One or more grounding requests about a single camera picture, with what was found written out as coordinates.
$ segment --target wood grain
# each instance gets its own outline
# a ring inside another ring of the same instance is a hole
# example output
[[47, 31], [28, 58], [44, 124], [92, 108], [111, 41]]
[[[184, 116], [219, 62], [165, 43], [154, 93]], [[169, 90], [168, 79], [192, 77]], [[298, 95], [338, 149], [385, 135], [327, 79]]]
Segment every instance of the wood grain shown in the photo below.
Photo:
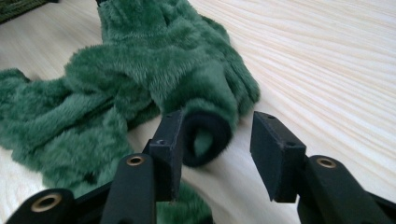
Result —
[[[190, 0], [228, 30], [258, 80], [255, 110], [281, 119], [307, 146], [342, 162], [364, 188], [396, 202], [396, 2], [391, 0]], [[0, 69], [30, 78], [63, 75], [74, 51], [100, 43], [94, 1], [47, 4], [0, 26]], [[129, 133], [143, 148], [160, 119]], [[270, 203], [248, 152], [251, 114], [229, 148], [183, 177], [217, 223], [298, 223], [295, 204]], [[40, 175], [0, 149], [0, 223], [33, 193]]]

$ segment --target brass grommet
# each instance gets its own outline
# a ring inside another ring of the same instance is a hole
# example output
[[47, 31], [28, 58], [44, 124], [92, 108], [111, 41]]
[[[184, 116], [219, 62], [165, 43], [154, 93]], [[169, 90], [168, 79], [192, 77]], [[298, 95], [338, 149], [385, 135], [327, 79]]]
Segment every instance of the brass grommet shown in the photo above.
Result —
[[145, 161], [143, 157], [134, 156], [126, 161], [126, 163], [130, 166], [140, 165]]
[[337, 166], [337, 164], [335, 164], [334, 161], [326, 159], [326, 158], [318, 158], [317, 159], [317, 163], [321, 166], [324, 166], [326, 168], [335, 168]]
[[62, 200], [62, 195], [59, 193], [51, 193], [39, 198], [32, 204], [32, 211], [40, 213], [50, 210], [55, 207]]

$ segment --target faux fur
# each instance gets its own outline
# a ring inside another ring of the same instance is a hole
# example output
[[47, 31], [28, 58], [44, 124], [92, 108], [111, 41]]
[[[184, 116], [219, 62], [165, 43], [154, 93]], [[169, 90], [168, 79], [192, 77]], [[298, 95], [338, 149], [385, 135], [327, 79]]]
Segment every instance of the faux fur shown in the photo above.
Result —
[[157, 203], [157, 224], [213, 224], [210, 208], [184, 182], [177, 202]]
[[[103, 44], [77, 51], [62, 78], [30, 81], [18, 69], [0, 71], [0, 145], [41, 172], [48, 187], [77, 196], [110, 181], [119, 159], [133, 152], [127, 131], [160, 113], [215, 115], [230, 132], [224, 144], [198, 122], [187, 146], [192, 163], [218, 156], [260, 96], [224, 28], [187, 0], [107, 0], [98, 12]], [[181, 203], [191, 200], [184, 196]], [[210, 214], [205, 206], [200, 218]], [[160, 223], [196, 223], [178, 220], [184, 212], [176, 210]]]

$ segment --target green fur glove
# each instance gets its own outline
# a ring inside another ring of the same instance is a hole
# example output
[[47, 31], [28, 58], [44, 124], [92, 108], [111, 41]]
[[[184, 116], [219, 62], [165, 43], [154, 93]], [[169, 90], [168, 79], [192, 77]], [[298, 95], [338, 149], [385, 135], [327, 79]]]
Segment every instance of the green fur glove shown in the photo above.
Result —
[[[128, 130], [181, 109], [184, 163], [216, 158], [260, 96], [226, 31], [186, 0], [108, 0], [98, 11], [103, 45], [79, 50], [64, 77], [31, 82], [17, 69], [0, 71], [0, 145], [48, 187], [78, 196], [110, 181], [132, 153]], [[180, 193], [176, 204], [198, 198]]]

